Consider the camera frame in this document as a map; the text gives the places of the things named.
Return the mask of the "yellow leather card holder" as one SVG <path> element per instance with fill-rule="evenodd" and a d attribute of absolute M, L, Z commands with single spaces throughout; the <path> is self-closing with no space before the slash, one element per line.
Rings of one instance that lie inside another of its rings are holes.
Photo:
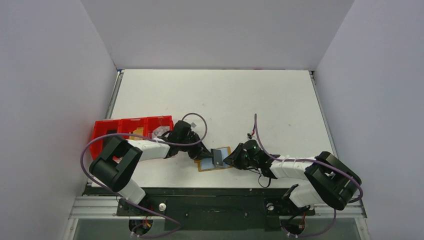
<path fill-rule="evenodd" d="M 218 158 L 214 159 L 214 157 L 209 157 L 209 158 L 194 160 L 194 163 L 197 165 L 197 170 L 199 172 L 223 170 L 223 169 L 229 169 L 232 167 L 223 161 L 224 158 L 228 157 L 231 153 L 231 148 L 229 146 L 212 148 L 211 152 L 217 153 Z"/>

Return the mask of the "dark grey credit card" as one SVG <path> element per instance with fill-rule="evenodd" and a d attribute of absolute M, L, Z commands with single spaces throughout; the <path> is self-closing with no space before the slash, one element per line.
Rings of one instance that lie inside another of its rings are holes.
<path fill-rule="evenodd" d="M 212 157 L 212 164 L 215 168 L 221 168 L 224 166 L 223 162 L 223 152 L 220 148 L 212 148 L 211 153 L 213 154 Z"/>

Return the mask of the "gold black card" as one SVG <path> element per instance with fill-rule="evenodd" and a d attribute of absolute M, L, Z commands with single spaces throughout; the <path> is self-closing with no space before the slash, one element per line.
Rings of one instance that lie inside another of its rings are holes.
<path fill-rule="evenodd" d="M 135 130 L 133 130 L 130 133 L 133 134 L 133 135 L 140 135 L 140 136 L 142 136 L 143 133 L 144 133 L 144 128 L 143 127 L 137 127 Z M 142 138 L 136 137 L 136 136 L 129 136 L 128 139 L 129 140 L 142 140 Z"/>

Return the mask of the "silver card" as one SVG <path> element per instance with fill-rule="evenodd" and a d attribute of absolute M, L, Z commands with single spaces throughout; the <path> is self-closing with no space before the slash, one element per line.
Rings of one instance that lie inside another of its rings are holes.
<path fill-rule="evenodd" d="M 153 139 L 159 137 L 166 137 L 170 132 L 171 128 L 169 125 L 160 125 L 152 131 L 151 137 Z"/>

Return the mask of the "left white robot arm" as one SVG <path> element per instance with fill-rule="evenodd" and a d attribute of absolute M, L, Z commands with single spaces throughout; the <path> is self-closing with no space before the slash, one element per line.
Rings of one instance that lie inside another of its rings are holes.
<path fill-rule="evenodd" d="M 192 125 L 179 120 L 166 133 L 152 140 L 131 140 L 112 134 L 102 152 L 90 164 L 89 173 L 119 196 L 130 201 L 136 215 L 149 209 L 146 192 L 132 179 L 140 161 L 167 159 L 186 152 L 192 160 L 211 158 L 212 153 L 202 143 Z"/>

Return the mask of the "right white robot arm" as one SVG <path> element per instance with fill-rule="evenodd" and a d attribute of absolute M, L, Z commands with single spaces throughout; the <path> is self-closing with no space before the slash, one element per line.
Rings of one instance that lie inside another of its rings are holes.
<path fill-rule="evenodd" d="M 250 139 L 240 143 L 223 162 L 239 170 L 257 170 L 266 178 L 303 181 L 282 199 L 282 207 L 289 214 L 315 204 L 327 204 L 342 211 L 354 201 L 354 194 L 361 191 L 361 179 L 328 151 L 315 157 L 281 159 Z"/>

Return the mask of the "red plastic tray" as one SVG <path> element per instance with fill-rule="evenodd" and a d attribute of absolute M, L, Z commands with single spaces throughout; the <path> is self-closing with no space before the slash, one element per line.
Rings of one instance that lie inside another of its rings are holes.
<path fill-rule="evenodd" d="M 159 126 L 170 126 L 174 128 L 174 122 L 171 115 L 138 117 L 138 118 L 121 118 L 98 120 L 94 123 L 92 131 L 92 139 L 97 137 L 113 134 L 113 133 L 131 133 L 138 127 L 143 127 L 143 136 L 151 138 L 151 133 Z"/>

